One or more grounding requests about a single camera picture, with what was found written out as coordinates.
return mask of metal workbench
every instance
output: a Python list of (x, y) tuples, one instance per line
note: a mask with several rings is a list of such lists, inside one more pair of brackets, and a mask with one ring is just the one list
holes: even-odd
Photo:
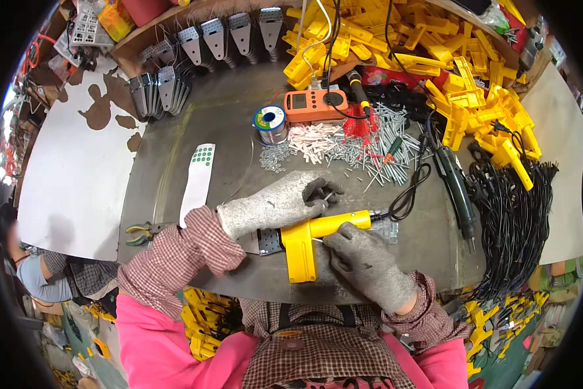
[[(241, 65), (208, 74), (194, 82), (184, 110), (176, 117), (166, 117), (148, 124), (130, 176), (120, 226), (118, 260), (127, 263), (146, 248), (125, 245), (127, 226), (134, 223), (178, 222), (181, 199), (187, 183), (188, 165), (197, 145), (215, 143), (216, 155), (209, 185), (207, 205), (214, 208), (229, 197), (240, 184), (250, 159), (250, 137), (254, 133), (252, 118), (255, 112), (273, 103), (282, 104), (288, 91), (283, 74), (284, 62), (264, 62)], [(244, 186), (234, 197), (245, 197), (273, 183), (284, 173), (266, 172), (259, 163), (261, 145), (256, 144), (253, 164)], [(465, 159), (466, 148), (459, 155)], [(408, 273), (418, 269), (435, 279), (437, 291), (479, 282), (485, 269), (481, 245), (469, 254), (456, 226), (455, 214), (443, 181), (434, 171), (421, 184), (412, 214), (399, 225), (398, 243), (391, 245), (397, 264)], [(295, 169), (324, 169), (326, 166), (307, 164), (301, 155), (285, 165), (287, 172)], [(340, 177), (346, 194), (326, 215), (362, 209), (384, 209), (405, 188), (373, 185), (366, 194), (365, 172), (354, 171), (347, 179), (347, 165), (333, 161), (330, 170)], [(480, 241), (481, 228), (478, 224)], [(365, 299), (329, 268), (329, 253), (314, 242), (319, 266), (314, 283), (290, 284), (287, 277), (285, 253), (270, 256), (249, 254), (233, 272), (216, 278), (202, 270), (192, 285), (211, 292), (253, 300), (294, 302), (305, 304), (346, 304)]]

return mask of cable bundle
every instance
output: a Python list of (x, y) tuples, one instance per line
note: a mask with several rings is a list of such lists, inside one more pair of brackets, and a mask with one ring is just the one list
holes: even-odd
[(467, 176), (469, 198), (480, 211), (486, 255), (484, 278), (470, 298), (485, 301), (519, 291), (538, 265), (549, 237), (551, 181), (559, 170), (550, 162), (526, 160), (534, 187), (525, 191), (516, 171), (495, 169), (477, 141), (469, 150), (476, 160)]

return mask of gray work glove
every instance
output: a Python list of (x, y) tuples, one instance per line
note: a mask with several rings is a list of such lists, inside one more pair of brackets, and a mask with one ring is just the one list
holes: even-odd
[(322, 241), (333, 251), (333, 268), (385, 313), (396, 312), (414, 297), (417, 286), (397, 268), (388, 242), (379, 235), (345, 222)]
[[(327, 201), (324, 198), (334, 192)], [(293, 171), (246, 198), (218, 206), (222, 229), (237, 239), (256, 229), (291, 227), (321, 214), (343, 194), (328, 171)]]

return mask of green handled pliers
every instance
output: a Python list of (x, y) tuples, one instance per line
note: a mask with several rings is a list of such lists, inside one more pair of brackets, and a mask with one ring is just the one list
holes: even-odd
[(144, 224), (134, 224), (125, 230), (127, 233), (142, 231), (142, 233), (135, 239), (126, 240), (125, 244), (128, 246), (138, 246), (145, 242), (153, 240), (153, 236), (161, 232), (164, 227), (176, 223), (156, 223), (146, 222)]

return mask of screwdriver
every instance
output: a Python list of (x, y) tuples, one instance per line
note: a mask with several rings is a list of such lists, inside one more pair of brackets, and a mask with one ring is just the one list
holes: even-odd
[(369, 189), (369, 186), (371, 185), (371, 183), (373, 183), (375, 178), (378, 177), (378, 174), (380, 174), (380, 171), (382, 170), (382, 168), (386, 164), (388, 164), (390, 160), (393, 159), (393, 154), (397, 153), (397, 151), (400, 149), (400, 147), (402, 147), (403, 142), (404, 142), (404, 140), (399, 136), (396, 138), (396, 140), (393, 141), (393, 143), (391, 144), (391, 147), (389, 147), (389, 152), (387, 153), (387, 156), (385, 157), (384, 161), (382, 162), (382, 165), (380, 166), (380, 168), (378, 169), (378, 171), (376, 172), (374, 177), (371, 179), (371, 181), (369, 181), (369, 184), (367, 184), (367, 187), (363, 191), (363, 194), (365, 194), (365, 192)]

